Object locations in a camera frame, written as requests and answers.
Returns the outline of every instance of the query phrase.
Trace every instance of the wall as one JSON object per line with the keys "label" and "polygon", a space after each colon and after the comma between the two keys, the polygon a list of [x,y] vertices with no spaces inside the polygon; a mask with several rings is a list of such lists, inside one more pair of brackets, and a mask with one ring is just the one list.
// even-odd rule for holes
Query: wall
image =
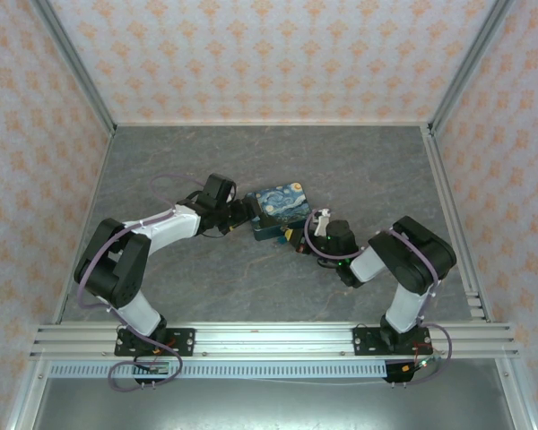
{"label": "wall", "polygon": [[439,144],[494,317],[538,401],[538,0],[516,0]]}
{"label": "wall", "polygon": [[118,123],[423,121],[493,0],[54,0]]}
{"label": "wall", "polygon": [[0,1],[0,428],[70,270],[106,141],[30,2]]}

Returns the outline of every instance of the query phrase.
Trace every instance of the patterned wallpaper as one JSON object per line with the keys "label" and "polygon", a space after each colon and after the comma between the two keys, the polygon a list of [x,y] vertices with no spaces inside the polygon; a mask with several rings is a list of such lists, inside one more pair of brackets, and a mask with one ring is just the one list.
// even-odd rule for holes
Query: patterned wallpaper
{"label": "patterned wallpaper", "polygon": [[431,119],[493,0],[54,0],[118,123]]}
{"label": "patterned wallpaper", "polygon": [[106,134],[28,0],[0,1],[0,429],[53,315]]}
{"label": "patterned wallpaper", "polygon": [[516,0],[439,138],[495,318],[538,401],[538,0]]}

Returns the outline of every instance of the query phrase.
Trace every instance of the gray marble surface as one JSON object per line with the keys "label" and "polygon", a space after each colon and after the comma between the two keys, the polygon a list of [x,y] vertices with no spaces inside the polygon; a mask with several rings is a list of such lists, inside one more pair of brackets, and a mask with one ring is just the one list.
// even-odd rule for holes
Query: gray marble surface
{"label": "gray marble surface", "polygon": [[[236,181],[239,197],[300,182],[311,207],[331,208],[335,219],[347,219],[362,245],[403,215],[449,238],[418,127],[119,127],[86,237],[105,218],[134,220],[165,210],[147,187],[163,172],[202,181],[220,173]],[[174,201],[195,190],[181,180],[161,181],[158,188]],[[395,289],[388,272],[347,288],[313,257],[275,240],[257,242],[248,224],[221,239],[193,237],[160,250],[148,261],[143,280],[143,293],[169,322],[376,323]],[[104,312],[80,309],[75,290],[74,284],[64,320],[108,319]],[[470,318],[457,269],[427,317]]]}

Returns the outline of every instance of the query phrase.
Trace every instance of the black mounting plate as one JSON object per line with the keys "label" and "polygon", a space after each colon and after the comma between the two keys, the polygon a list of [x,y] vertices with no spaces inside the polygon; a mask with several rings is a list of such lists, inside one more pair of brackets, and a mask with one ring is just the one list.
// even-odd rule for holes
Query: black mounting plate
{"label": "black mounting plate", "polygon": [[[414,356],[414,344],[432,345],[429,329],[419,328],[413,336],[401,345],[390,350],[388,345],[380,338],[380,327],[355,327],[352,329],[352,345],[355,356]],[[418,354],[427,356],[432,354],[432,347],[420,346]]]}
{"label": "black mounting plate", "polygon": [[[182,357],[194,355],[195,329],[175,329],[167,328],[165,331],[165,343],[175,339],[171,348]],[[155,347],[139,340],[130,330],[122,328],[117,330],[116,357],[140,357],[152,356]],[[171,356],[168,351],[161,352],[162,357]]]}

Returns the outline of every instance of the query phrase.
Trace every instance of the starry night box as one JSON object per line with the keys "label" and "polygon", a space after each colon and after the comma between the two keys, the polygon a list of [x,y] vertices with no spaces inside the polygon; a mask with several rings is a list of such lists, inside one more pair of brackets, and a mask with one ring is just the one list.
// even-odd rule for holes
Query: starry night box
{"label": "starry night box", "polygon": [[251,220],[256,240],[283,236],[287,228],[303,228],[311,213],[303,187],[298,182],[247,194],[256,205]]}

